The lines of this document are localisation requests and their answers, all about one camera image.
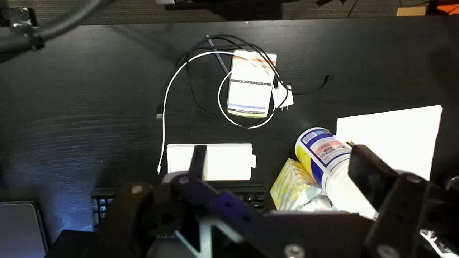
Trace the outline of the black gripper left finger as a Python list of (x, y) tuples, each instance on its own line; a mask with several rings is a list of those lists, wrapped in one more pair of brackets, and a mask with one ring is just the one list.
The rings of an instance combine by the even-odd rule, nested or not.
[(192, 154), (192, 159), (190, 159), (190, 165), (189, 165), (189, 172), (197, 179), (202, 178), (205, 158), (206, 158), (206, 146), (196, 145), (193, 148), (193, 154)]

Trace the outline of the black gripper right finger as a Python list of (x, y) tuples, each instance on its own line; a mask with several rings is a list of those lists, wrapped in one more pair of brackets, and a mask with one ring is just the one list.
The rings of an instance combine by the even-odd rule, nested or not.
[(374, 209), (380, 209), (397, 174), (365, 145), (352, 145), (348, 176)]

